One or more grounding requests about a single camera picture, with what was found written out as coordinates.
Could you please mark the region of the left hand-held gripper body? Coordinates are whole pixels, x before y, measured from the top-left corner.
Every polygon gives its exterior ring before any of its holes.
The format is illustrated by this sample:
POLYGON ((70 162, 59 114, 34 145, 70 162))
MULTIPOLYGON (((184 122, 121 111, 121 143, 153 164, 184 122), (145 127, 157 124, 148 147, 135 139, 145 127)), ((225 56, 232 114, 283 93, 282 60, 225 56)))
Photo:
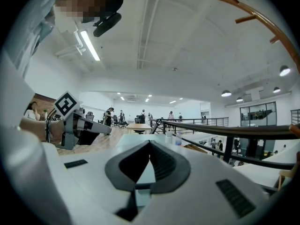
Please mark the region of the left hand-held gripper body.
POLYGON ((72 150, 77 145, 84 130, 83 108, 69 91, 62 94, 53 105, 63 121, 63 133, 58 148, 72 150))

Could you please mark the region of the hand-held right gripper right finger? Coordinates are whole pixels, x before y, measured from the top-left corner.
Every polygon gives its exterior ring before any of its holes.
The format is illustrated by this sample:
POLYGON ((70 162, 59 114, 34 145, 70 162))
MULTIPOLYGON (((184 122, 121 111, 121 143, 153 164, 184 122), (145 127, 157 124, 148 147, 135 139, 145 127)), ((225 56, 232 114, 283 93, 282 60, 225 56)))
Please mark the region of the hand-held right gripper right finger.
POLYGON ((251 225, 267 196, 225 162, 180 146, 160 143, 189 161, 188 179, 176 190, 153 194, 133 225, 251 225))

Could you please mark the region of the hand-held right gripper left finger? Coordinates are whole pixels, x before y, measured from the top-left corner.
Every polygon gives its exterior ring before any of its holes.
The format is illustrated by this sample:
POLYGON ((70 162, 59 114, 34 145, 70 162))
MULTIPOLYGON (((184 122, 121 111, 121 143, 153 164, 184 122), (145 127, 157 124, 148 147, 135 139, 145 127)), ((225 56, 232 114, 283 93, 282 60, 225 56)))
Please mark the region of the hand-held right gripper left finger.
POLYGON ((51 225, 150 225, 147 209, 136 206, 135 188, 119 190, 105 173, 111 158, 147 144, 61 157, 43 143, 43 219, 51 225))

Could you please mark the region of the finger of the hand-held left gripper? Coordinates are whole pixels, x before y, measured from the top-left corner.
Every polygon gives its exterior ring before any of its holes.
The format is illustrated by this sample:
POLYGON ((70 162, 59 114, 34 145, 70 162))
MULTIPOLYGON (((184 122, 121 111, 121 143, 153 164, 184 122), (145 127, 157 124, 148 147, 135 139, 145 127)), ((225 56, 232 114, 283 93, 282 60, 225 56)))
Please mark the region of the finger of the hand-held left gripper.
POLYGON ((82 131, 78 140, 78 145, 91 145, 98 136, 99 133, 82 131))
POLYGON ((92 120, 88 120, 77 113, 75 113, 75 121, 75 128, 77 130, 89 131, 98 134, 110 134, 112 130, 112 128, 107 125, 93 122, 92 120))

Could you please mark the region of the person's left forearm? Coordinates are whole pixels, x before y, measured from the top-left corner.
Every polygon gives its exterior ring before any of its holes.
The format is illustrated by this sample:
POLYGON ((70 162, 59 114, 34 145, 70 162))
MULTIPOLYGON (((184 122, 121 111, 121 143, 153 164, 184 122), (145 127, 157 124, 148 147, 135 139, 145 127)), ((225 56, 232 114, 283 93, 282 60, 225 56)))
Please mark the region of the person's left forearm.
MULTIPOLYGON (((36 135, 40 141, 46 141, 46 122, 22 117, 19 127, 36 135)), ((51 121, 49 126, 51 141, 61 140, 64 132, 63 121, 51 121)))

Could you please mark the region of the light wooden desk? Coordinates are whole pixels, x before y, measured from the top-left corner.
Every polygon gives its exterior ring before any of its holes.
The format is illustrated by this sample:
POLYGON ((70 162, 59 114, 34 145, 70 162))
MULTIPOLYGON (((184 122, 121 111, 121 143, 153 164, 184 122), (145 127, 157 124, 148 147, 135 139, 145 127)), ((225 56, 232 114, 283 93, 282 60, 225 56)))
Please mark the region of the light wooden desk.
POLYGON ((133 134, 133 133, 149 134, 151 132, 152 128, 148 124, 131 123, 127 126, 127 130, 128 130, 129 134, 133 134))

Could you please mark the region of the brown wooden organizer box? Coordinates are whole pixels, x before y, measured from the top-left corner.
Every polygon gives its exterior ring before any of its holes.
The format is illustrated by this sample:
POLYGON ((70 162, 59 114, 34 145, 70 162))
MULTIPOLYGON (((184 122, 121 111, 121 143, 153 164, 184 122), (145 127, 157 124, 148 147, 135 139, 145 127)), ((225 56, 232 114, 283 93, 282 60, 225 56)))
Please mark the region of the brown wooden organizer box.
POLYGON ((208 152, 196 145, 193 145, 193 144, 187 144, 187 145, 184 145, 185 148, 188 148, 188 149, 191 149, 191 150, 196 150, 198 152, 202 152, 202 153, 205 153, 207 154, 208 152))

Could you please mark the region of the row of ceiling panel lights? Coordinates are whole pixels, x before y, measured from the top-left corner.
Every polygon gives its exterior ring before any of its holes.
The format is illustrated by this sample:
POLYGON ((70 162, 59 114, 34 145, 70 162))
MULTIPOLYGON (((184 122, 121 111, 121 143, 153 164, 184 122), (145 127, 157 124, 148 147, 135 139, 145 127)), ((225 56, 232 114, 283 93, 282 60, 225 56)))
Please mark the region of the row of ceiling panel lights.
POLYGON ((165 97, 156 96, 153 94, 132 94, 132 93, 115 93, 117 97, 122 101, 129 103, 154 103, 154 104, 174 104, 176 102, 182 102, 184 98, 182 97, 165 97))

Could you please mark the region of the white tube ceiling light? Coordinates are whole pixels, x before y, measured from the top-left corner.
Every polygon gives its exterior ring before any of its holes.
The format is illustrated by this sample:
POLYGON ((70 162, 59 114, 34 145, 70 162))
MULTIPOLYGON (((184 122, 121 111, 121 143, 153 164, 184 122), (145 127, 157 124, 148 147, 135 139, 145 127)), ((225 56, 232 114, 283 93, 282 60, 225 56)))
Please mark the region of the white tube ceiling light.
POLYGON ((90 53, 91 53, 92 57, 94 58, 94 60, 95 61, 100 61, 100 57, 98 56, 98 54, 97 54, 90 38, 89 38, 89 35, 88 35, 87 31, 83 30, 83 31, 80 32, 80 34, 81 34, 84 42, 86 43, 86 46, 87 46, 88 50, 90 51, 90 53))

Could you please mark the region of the black metal railing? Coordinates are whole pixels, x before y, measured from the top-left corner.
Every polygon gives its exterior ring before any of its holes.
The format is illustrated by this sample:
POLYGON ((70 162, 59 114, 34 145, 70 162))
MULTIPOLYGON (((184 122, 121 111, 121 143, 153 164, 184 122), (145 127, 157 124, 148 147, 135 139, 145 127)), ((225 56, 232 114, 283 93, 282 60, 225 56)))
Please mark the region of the black metal railing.
POLYGON ((191 123, 179 122, 172 119, 151 119, 150 127, 151 134, 161 132, 165 135, 167 128, 170 128, 173 136, 176 136, 179 132, 182 132, 183 134, 204 133, 208 135, 224 136, 227 139, 224 151, 217 151, 216 149, 193 142, 191 139, 184 138, 183 140, 200 148, 223 155, 224 160, 227 163, 232 158, 248 164, 272 169, 291 170, 294 167, 294 163, 268 162, 249 156, 235 155, 233 153, 233 144, 235 138, 248 139, 250 142, 261 139, 265 141, 300 139, 300 124, 290 126, 225 127, 224 122, 220 123, 218 121, 219 119, 216 119, 216 121, 210 125, 203 125, 201 123, 196 123, 195 119, 193 119, 191 123))

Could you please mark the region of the thin black balustrade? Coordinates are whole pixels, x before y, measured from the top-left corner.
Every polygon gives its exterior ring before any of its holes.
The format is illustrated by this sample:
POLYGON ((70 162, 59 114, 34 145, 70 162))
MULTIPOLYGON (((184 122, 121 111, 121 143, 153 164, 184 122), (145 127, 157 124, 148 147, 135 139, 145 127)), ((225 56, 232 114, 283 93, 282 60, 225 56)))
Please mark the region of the thin black balustrade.
POLYGON ((195 130, 189 128, 178 127, 177 125, 169 125, 169 123, 180 123, 189 125, 205 125, 205 126, 219 126, 227 127, 229 125, 229 118, 198 118, 198 119, 161 119, 161 123, 156 129, 158 134, 166 134, 167 131, 171 131, 173 134, 180 132, 182 135, 198 133, 195 130))

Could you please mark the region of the person's light blue shirt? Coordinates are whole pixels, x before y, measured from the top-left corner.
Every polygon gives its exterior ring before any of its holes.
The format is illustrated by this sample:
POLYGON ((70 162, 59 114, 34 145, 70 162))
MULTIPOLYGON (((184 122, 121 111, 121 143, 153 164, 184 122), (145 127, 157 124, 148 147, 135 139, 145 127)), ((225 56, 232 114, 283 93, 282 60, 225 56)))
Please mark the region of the person's light blue shirt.
POLYGON ((9 37, 7 53, 20 77, 24 78, 30 59, 55 27, 57 0, 29 0, 17 16, 9 37))

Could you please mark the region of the glass office partition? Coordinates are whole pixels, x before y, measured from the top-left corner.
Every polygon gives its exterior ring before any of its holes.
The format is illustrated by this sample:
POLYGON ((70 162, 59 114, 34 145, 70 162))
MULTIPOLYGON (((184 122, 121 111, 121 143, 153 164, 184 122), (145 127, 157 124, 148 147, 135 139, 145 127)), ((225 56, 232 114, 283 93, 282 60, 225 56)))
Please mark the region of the glass office partition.
POLYGON ((276 102, 240 108, 240 125, 242 127, 275 126, 276 124, 276 102))

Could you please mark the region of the white ceiling conduit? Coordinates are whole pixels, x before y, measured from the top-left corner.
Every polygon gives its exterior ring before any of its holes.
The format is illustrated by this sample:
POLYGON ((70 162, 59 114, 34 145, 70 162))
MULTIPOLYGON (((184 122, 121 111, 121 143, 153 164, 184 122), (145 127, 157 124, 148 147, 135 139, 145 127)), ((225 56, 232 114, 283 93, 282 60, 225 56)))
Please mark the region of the white ceiling conduit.
POLYGON ((136 69, 143 69, 150 44, 150 35, 160 0, 138 0, 136 31, 134 38, 134 62, 136 69))

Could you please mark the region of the brown wooden coat rack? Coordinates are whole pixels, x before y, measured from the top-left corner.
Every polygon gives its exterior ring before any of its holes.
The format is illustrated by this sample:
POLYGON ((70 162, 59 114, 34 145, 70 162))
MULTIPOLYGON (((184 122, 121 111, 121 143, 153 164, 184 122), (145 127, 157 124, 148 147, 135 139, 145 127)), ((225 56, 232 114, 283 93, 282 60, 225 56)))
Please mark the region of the brown wooden coat rack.
POLYGON ((232 93, 220 99, 218 114, 240 127, 240 108, 276 102, 277 125, 290 124, 290 111, 300 109, 300 46, 283 17, 268 0, 215 0, 213 17, 225 37, 206 64, 217 88, 232 93), (291 71, 280 77, 282 65, 291 71))

